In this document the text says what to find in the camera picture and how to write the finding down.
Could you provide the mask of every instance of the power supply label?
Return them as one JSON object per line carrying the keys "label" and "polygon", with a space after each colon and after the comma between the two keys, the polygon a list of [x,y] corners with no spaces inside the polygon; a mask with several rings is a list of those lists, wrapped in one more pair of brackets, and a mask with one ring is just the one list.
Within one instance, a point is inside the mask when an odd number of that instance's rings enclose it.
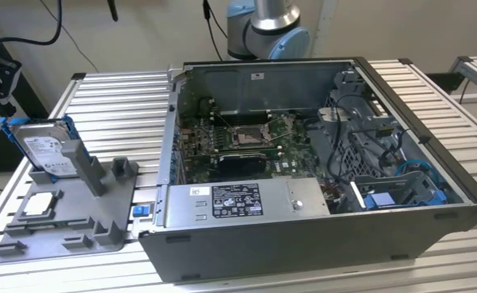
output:
{"label": "power supply label", "polygon": [[258,183],[212,186],[212,203],[216,218],[264,214]]}

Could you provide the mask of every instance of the hard drive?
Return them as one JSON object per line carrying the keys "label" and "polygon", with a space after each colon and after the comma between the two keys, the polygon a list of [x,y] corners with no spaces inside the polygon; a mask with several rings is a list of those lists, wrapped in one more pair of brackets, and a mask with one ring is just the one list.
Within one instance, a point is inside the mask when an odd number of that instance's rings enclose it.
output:
{"label": "hard drive", "polygon": [[62,155],[62,145],[67,140],[80,139],[70,116],[62,119],[14,118],[0,119],[2,130],[16,144],[36,171],[46,171],[56,178],[76,177],[71,160]]}

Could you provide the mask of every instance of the hard drive label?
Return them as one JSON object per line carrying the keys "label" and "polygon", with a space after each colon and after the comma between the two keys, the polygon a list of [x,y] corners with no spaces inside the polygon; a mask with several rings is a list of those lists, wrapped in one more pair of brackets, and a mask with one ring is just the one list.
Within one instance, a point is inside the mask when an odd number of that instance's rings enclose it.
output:
{"label": "hard drive label", "polygon": [[216,218],[263,215],[258,183],[212,186],[212,211]]}
{"label": "hard drive label", "polygon": [[71,159],[62,154],[62,143],[54,137],[26,137],[26,144],[43,169],[56,176],[76,175]]}

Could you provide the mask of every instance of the blue clip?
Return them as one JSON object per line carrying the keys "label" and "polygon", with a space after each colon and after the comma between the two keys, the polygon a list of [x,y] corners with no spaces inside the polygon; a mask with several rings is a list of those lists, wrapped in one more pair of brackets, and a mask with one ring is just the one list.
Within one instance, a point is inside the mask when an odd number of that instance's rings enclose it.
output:
{"label": "blue clip", "polygon": [[388,192],[380,194],[370,194],[364,199],[368,210],[380,209],[396,205],[395,200]]}
{"label": "blue clip", "polygon": [[150,215],[150,206],[135,206],[132,215],[135,218],[148,217]]}
{"label": "blue clip", "polygon": [[418,205],[440,206],[443,204],[447,204],[447,195],[441,190],[436,190],[432,198],[428,201],[422,201]]}

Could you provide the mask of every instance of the gray plastic holder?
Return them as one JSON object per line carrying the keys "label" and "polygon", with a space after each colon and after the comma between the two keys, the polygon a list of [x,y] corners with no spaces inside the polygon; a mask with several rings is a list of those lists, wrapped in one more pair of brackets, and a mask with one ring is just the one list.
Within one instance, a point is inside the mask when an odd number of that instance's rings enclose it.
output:
{"label": "gray plastic holder", "polygon": [[[78,163],[80,177],[52,182],[46,172],[31,172],[38,180],[6,226],[0,263],[106,253],[124,246],[138,163],[126,157],[102,164],[94,157],[90,163],[82,143],[64,145],[64,154]],[[27,214],[31,197],[42,193],[52,193],[47,209]]]}

